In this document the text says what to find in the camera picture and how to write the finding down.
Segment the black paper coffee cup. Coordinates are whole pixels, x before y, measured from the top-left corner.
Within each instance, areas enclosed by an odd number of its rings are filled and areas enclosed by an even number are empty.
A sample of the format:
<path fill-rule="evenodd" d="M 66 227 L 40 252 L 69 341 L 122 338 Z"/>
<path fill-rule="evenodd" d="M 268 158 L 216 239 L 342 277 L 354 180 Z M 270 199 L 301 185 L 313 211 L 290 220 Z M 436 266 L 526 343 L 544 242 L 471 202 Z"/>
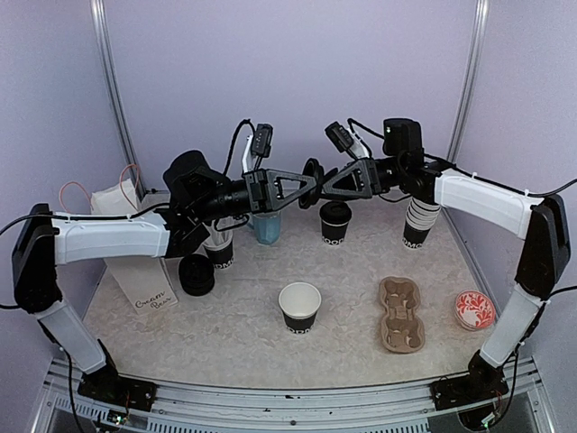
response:
<path fill-rule="evenodd" d="M 345 238 L 348 225 L 349 225 L 348 221 L 336 224 L 322 219 L 321 236 L 323 242 L 331 246 L 340 245 Z"/>

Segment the brown cardboard cup carrier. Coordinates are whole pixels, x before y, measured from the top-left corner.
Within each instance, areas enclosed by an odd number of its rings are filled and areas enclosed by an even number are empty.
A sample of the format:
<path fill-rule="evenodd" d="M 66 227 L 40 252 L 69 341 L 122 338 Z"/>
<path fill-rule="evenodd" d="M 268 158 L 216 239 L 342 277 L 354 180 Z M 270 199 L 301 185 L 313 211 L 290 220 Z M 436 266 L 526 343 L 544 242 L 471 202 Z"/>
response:
<path fill-rule="evenodd" d="M 412 354 L 426 342 L 425 326 L 417 315 L 421 305 L 420 289 L 409 278 L 389 276 L 380 282 L 380 320 L 383 346 L 391 353 Z"/>

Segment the white paper bag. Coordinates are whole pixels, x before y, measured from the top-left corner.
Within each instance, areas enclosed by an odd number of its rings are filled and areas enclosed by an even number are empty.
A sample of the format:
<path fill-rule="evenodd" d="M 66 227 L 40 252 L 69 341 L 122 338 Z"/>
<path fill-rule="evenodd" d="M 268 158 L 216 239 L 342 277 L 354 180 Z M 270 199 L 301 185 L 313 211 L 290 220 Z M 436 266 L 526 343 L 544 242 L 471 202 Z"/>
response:
<path fill-rule="evenodd" d="M 132 215 L 141 210 L 142 202 L 136 193 L 139 181 L 128 179 L 126 172 L 137 168 L 136 164 L 125 166 L 118 183 L 109 189 L 88 193 L 80 183 L 73 184 L 84 193 L 92 214 Z M 138 315 L 162 311 L 179 302 L 161 260 L 134 256 L 106 259 L 105 264 Z"/>

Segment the black plastic cup lid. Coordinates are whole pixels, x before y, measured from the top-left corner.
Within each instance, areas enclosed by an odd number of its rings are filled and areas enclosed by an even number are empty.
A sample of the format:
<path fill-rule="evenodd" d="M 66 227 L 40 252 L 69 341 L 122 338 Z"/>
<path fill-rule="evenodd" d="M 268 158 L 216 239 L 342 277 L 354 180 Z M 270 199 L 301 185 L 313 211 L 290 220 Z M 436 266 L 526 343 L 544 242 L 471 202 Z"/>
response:
<path fill-rule="evenodd" d="M 337 226 L 348 223 L 352 215 L 350 207 L 342 201 L 328 201 L 319 209 L 319 216 L 323 221 Z"/>

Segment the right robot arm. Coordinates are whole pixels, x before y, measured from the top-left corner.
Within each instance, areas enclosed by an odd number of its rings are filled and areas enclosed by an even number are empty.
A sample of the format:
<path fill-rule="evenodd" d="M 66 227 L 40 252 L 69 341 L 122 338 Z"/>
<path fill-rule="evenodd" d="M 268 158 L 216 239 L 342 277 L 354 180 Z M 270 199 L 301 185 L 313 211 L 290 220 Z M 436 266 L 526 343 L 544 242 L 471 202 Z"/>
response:
<path fill-rule="evenodd" d="M 352 163 L 325 180 L 322 198 L 372 198 L 397 187 L 411 197 L 417 213 L 410 225 L 420 230 L 440 207 L 456 209 L 491 222 L 523 240 L 515 288 L 496 327 L 469 363 L 461 381 L 463 395 L 482 399 L 502 377 L 502 367 L 536 328 L 546 303 L 571 257 L 563 199 L 556 191 L 536 194 L 505 187 L 426 154 L 419 122 L 390 118 L 383 122 L 382 159 L 375 159 L 364 140 L 333 122 L 325 134 Z"/>

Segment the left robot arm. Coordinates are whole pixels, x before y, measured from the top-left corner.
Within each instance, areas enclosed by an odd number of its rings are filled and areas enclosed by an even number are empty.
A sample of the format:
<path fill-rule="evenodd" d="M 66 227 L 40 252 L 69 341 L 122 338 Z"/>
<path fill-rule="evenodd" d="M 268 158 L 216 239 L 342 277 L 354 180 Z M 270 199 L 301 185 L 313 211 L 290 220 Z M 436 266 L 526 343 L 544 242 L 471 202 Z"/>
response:
<path fill-rule="evenodd" d="M 230 180 L 208 166 L 198 150 L 182 153 L 164 172 L 167 206 L 133 215 L 56 213 L 46 203 L 32 207 L 12 253 L 14 300 L 36 317 L 107 401 L 126 392 L 126 382 L 87 330 L 57 284 L 60 265 L 92 259 L 143 256 L 178 258 L 209 237 L 206 223 L 225 217 L 277 211 L 321 187 L 322 175 L 258 169 Z"/>

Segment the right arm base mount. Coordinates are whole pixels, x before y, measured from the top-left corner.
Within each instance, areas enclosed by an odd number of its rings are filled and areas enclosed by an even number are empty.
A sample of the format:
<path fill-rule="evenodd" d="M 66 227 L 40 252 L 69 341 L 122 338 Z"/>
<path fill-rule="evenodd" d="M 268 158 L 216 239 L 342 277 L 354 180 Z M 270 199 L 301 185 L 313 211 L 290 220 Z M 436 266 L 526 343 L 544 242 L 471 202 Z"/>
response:
<path fill-rule="evenodd" d="M 503 365 L 492 366 L 477 351 L 468 364 L 466 374 L 439 379 L 430 384 L 436 410 L 449 410 L 507 394 L 508 385 Z"/>

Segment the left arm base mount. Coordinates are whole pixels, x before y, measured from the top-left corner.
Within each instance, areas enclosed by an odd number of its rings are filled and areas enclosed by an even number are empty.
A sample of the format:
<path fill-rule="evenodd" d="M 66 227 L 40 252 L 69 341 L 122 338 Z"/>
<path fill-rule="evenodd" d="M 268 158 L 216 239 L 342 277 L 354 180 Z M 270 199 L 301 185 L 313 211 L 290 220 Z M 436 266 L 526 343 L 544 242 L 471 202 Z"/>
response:
<path fill-rule="evenodd" d="M 150 412 L 157 393 L 157 384 L 129 378 L 118 373 L 112 356 L 98 339 L 105 355 L 105 365 L 94 373 L 82 373 L 78 394 L 126 409 Z"/>

